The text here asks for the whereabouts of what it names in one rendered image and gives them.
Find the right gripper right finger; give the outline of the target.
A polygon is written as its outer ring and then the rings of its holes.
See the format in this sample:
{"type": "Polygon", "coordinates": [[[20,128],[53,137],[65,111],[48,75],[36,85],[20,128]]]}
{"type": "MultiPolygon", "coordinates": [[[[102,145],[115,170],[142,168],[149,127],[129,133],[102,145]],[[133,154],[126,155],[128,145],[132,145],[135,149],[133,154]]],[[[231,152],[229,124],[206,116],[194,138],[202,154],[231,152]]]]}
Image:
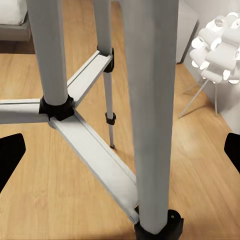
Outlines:
{"type": "Polygon", "coordinates": [[[228,133],[224,151],[240,173],[240,135],[228,133]]]}

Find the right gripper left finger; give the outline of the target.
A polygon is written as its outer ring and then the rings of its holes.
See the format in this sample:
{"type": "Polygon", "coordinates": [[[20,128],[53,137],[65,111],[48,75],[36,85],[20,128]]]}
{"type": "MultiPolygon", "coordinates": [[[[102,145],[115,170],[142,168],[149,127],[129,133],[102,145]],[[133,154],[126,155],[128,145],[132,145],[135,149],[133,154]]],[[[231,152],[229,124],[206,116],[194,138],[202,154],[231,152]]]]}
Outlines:
{"type": "Polygon", "coordinates": [[[26,152],[22,133],[0,138],[0,193],[26,152]]]}

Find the camera tripod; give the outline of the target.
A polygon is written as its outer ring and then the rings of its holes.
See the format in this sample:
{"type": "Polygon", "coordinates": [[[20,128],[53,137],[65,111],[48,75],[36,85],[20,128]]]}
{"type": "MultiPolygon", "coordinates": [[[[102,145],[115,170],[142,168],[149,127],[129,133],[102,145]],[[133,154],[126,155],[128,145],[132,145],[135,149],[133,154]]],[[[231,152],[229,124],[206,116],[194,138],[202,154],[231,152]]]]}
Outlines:
{"type": "Polygon", "coordinates": [[[112,150],[111,0],[93,0],[97,52],[67,80],[62,0],[26,0],[43,97],[0,100],[0,124],[57,129],[134,223],[136,240],[179,240],[168,209],[179,0],[121,0],[135,173],[112,150]],[[103,73],[110,146],[76,110],[103,73]]]}

